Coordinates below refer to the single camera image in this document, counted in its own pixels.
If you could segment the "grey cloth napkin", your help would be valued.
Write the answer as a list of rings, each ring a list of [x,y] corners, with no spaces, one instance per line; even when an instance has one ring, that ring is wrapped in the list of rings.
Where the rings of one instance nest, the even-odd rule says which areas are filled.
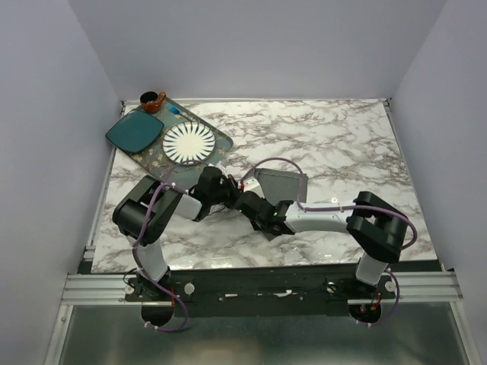
[[[279,171],[267,168],[257,168],[253,173],[254,178],[260,185],[265,198],[271,205],[277,205],[280,201],[296,201],[300,193],[300,201],[307,200],[306,174]]]

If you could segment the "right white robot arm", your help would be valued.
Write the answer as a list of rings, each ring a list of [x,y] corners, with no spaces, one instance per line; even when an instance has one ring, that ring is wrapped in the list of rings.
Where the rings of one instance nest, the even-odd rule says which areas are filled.
[[[388,265],[397,263],[406,247],[406,231],[417,229],[400,211],[371,192],[360,192],[350,205],[306,204],[291,200],[271,205],[254,192],[244,192],[235,209],[247,217],[254,230],[273,236],[307,231],[347,233],[364,254],[350,279],[352,293],[360,298],[376,291]]]

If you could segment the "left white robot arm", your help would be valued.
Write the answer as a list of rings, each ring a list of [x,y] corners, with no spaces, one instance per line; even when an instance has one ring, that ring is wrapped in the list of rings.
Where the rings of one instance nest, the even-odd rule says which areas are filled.
[[[113,223],[132,247],[143,292],[152,300],[170,293],[170,268],[161,248],[161,236],[173,215],[199,222],[215,205],[232,208],[241,184],[217,167],[205,167],[197,183],[182,190],[173,183],[145,176],[115,207]]]

